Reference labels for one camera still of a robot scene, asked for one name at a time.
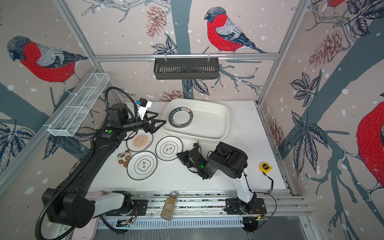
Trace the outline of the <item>white flower plate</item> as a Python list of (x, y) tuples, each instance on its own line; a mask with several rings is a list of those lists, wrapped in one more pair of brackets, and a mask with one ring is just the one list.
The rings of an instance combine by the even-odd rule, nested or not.
[(156, 145), (156, 156), (162, 161), (173, 161), (183, 151), (182, 141), (173, 136), (162, 138)]
[(135, 154), (127, 166), (128, 176), (135, 181), (149, 178), (156, 170), (158, 160), (154, 153), (143, 151)]

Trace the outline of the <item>green rim plate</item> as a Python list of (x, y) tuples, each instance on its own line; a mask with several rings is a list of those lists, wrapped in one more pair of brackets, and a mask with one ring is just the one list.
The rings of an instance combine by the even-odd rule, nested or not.
[(174, 128), (186, 128), (193, 121), (193, 112), (185, 107), (175, 108), (169, 115), (169, 123)]

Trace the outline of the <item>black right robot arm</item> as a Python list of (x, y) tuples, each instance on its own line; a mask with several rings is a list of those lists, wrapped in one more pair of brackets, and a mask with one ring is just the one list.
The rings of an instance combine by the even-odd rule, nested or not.
[(247, 154), (224, 142), (218, 143), (214, 151), (209, 151), (204, 158), (200, 153), (200, 145), (194, 144), (190, 151), (177, 154), (178, 159), (188, 169), (194, 169), (194, 173), (203, 180), (209, 180), (216, 171), (221, 171), (234, 180), (237, 191), (235, 199), (226, 199), (224, 211), (229, 215), (263, 214), (265, 208), (258, 206), (261, 201), (257, 199), (247, 180), (246, 168), (248, 166)]

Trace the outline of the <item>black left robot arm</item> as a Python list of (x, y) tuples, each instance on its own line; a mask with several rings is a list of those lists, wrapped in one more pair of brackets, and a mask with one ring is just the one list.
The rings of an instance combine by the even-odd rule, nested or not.
[(107, 115), (100, 130), (91, 137), (91, 148), (63, 182), (55, 189), (48, 188), (42, 201), (44, 208), (40, 213), (35, 236), (43, 240), (42, 224), (44, 217), (52, 223), (69, 226), (70, 229), (58, 236), (59, 240), (65, 238), (76, 228), (85, 227), (96, 217), (102, 217), (112, 210), (123, 213), (138, 211), (131, 200), (131, 194), (126, 191), (113, 191), (99, 198), (89, 200), (86, 198), (94, 178), (109, 156), (125, 141), (128, 132), (144, 130), (146, 133), (155, 133), (165, 120), (159, 120), (158, 113), (146, 111), (143, 117), (138, 116), (138, 105), (131, 111), (126, 104), (114, 104), (107, 107)]

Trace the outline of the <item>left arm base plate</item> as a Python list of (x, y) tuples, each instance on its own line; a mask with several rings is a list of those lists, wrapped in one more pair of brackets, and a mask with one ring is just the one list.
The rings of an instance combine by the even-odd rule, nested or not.
[(128, 209), (123, 207), (105, 213), (108, 217), (126, 217), (126, 216), (145, 216), (148, 206), (148, 200), (132, 200)]

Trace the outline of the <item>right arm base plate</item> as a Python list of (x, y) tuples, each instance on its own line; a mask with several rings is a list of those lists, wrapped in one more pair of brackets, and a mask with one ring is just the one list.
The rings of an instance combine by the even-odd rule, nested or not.
[(261, 198), (252, 198), (249, 203), (240, 199), (226, 199), (224, 212), (228, 215), (266, 215), (266, 205)]

